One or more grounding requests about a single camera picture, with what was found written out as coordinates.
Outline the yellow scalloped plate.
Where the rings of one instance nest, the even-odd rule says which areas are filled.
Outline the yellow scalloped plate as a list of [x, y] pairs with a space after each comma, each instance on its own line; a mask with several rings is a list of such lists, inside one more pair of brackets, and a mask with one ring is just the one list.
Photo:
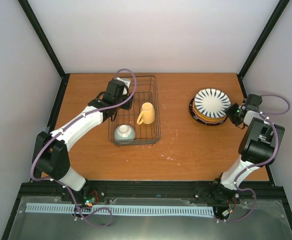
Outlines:
[[198, 118], [203, 119], [206, 122], [217, 122], [219, 120], [223, 120], [224, 117], [219, 117], [219, 118], [213, 118], [213, 117], [208, 117], [208, 116], [204, 116], [203, 114], [199, 113], [198, 110], [196, 110], [195, 106], [193, 106], [193, 112], [198, 116]]

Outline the black wire dish rack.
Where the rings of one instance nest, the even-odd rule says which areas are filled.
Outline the black wire dish rack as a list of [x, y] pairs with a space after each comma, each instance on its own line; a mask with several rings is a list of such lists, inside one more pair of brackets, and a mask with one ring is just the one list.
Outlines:
[[[160, 112], [157, 80], [154, 75], [136, 76], [137, 87], [130, 110], [120, 109], [115, 119], [108, 121], [108, 138], [116, 146], [154, 145], [161, 138]], [[151, 103], [155, 111], [155, 120], [151, 124], [137, 124], [142, 105]], [[121, 125], [129, 125], [135, 132], [133, 140], [116, 140], [115, 130]]]

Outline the white blue striped plate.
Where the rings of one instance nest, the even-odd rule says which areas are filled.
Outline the white blue striped plate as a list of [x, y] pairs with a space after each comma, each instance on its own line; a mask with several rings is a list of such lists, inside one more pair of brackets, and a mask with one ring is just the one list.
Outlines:
[[230, 98], [215, 88], [202, 89], [194, 97], [195, 109], [205, 117], [214, 119], [225, 117], [226, 109], [230, 106]]

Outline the yellow ceramic mug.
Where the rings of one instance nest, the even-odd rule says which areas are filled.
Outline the yellow ceramic mug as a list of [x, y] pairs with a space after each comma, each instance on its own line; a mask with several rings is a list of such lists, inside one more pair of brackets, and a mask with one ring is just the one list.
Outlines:
[[150, 102], [145, 102], [141, 106], [140, 113], [136, 120], [136, 123], [138, 125], [141, 125], [141, 124], [149, 125], [155, 121], [155, 117], [156, 117], [156, 114], [155, 114], [155, 108], [153, 104]]

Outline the light green ceramic bowl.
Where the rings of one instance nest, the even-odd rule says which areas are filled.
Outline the light green ceramic bowl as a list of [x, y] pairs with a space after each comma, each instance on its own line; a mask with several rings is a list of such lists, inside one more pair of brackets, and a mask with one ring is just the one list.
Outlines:
[[135, 138], [135, 130], [129, 124], [121, 124], [114, 130], [114, 140], [119, 144], [129, 144]]

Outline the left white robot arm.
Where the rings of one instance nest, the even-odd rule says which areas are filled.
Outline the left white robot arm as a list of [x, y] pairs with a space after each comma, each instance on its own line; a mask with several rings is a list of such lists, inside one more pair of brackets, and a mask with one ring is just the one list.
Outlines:
[[71, 188], [78, 201], [87, 200], [90, 188], [85, 185], [87, 180], [71, 167], [69, 151], [92, 128], [114, 117], [118, 110], [131, 108], [134, 95], [129, 92], [131, 84], [128, 78], [114, 77], [106, 90], [91, 100], [74, 119], [50, 133], [39, 133], [30, 170], [31, 179], [38, 180], [34, 175], [34, 170], [38, 169], [47, 175], [47, 180], [58, 181]]

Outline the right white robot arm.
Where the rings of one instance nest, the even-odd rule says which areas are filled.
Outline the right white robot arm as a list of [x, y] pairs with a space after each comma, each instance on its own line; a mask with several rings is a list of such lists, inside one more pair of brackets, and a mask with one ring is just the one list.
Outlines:
[[243, 124], [247, 131], [238, 148], [238, 159], [212, 183], [209, 194], [214, 202], [231, 200], [252, 172], [271, 165], [277, 157], [285, 128], [270, 122], [266, 114], [261, 113], [262, 101], [262, 96], [249, 94], [242, 105], [235, 103], [226, 109], [231, 122], [235, 126]]

